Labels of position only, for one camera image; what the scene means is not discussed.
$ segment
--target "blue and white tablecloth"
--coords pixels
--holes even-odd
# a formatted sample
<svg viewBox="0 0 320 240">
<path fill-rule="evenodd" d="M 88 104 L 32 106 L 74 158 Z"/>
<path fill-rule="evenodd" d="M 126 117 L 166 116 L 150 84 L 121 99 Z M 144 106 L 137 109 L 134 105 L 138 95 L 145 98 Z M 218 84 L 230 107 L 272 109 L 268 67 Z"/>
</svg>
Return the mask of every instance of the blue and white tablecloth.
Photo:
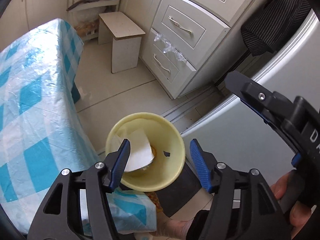
<svg viewBox="0 0 320 240">
<path fill-rule="evenodd" d="M 99 160 L 71 95 L 82 50 L 76 31 L 55 19 L 0 53 L 0 204 L 24 234 L 62 169 L 82 171 Z M 156 230 L 156 208 L 145 194 L 118 189 L 107 197 L 119 232 Z"/>
</svg>

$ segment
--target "small wooden bench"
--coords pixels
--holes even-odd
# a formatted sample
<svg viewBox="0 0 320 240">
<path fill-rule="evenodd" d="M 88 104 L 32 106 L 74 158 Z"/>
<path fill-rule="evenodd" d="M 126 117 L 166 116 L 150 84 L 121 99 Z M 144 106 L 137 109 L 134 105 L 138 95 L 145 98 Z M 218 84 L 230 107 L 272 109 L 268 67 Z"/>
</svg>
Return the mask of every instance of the small wooden bench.
<svg viewBox="0 0 320 240">
<path fill-rule="evenodd" d="M 98 44 L 112 41 L 111 72 L 136 67 L 141 37 L 146 33 L 122 12 L 101 13 L 99 18 Z"/>
</svg>

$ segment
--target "white refrigerator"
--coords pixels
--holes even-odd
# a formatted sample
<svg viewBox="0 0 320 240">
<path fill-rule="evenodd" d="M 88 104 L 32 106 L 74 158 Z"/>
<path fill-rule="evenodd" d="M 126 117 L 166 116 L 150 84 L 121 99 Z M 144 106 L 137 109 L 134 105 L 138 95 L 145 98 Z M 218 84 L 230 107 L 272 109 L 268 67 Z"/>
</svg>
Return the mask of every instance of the white refrigerator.
<svg viewBox="0 0 320 240">
<path fill-rule="evenodd" d="M 289 100 L 303 96 L 320 108 L 320 22 L 311 10 L 299 30 L 253 78 Z M 196 138 L 202 149 L 234 170 L 258 169 L 271 185 L 292 169 L 287 144 L 234 95 L 182 133 L 186 155 Z"/>
</svg>

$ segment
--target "yellow trash bin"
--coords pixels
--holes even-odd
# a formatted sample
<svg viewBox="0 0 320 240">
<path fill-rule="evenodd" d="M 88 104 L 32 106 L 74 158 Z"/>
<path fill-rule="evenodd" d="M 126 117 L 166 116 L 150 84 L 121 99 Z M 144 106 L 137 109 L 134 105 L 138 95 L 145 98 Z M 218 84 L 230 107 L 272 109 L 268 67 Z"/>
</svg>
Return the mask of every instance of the yellow trash bin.
<svg viewBox="0 0 320 240">
<path fill-rule="evenodd" d="M 114 151 L 111 141 L 115 135 L 122 137 L 124 132 L 129 134 L 140 128 L 156 150 L 156 157 L 146 169 L 125 172 L 121 183 L 143 192 L 160 190 L 180 175 L 186 157 L 182 137 L 168 120 L 152 113 L 135 113 L 124 117 L 108 135 L 106 154 Z M 170 156 L 165 156 L 164 152 L 170 153 Z"/>
</svg>

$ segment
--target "silver screw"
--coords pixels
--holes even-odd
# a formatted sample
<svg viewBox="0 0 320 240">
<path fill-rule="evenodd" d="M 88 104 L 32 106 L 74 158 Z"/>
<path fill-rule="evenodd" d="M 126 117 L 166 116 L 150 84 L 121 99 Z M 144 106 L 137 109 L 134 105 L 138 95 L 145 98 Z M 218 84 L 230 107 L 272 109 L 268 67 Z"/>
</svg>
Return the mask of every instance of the silver screw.
<svg viewBox="0 0 320 240">
<path fill-rule="evenodd" d="M 260 172 L 258 170 L 256 170 L 256 169 L 252 169 L 251 170 L 251 174 L 257 176 L 257 175 L 260 174 Z"/>
<path fill-rule="evenodd" d="M 61 171 L 61 174 L 62 174 L 63 176 L 66 176 L 66 175 L 68 175 L 69 173 L 70 173 L 70 170 L 69 170 L 69 169 L 64 169 L 64 170 Z"/>
<path fill-rule="evenodd" d="M 96 163 L 96 165 L 95 165 L 95 167 L 97 169 L 101 169 L 101 168 L 103 168 L 103 166 L 104 166 L 104 163 Z"/>
<path fill-rule="evenodd" d="M 264 93 L 259 93 L 259 100 L 264 101 L 266 99 L 266 95 Z"/>
<path fill-rule="evenodd" d="M 223 170 L 223 169 L 226 167 L 226 165 L 225 165 L 224 163 L 218 163 L 218 164 L 217 164 L 217 167 L 218 167 L 219 169 Z"/>
</svg>

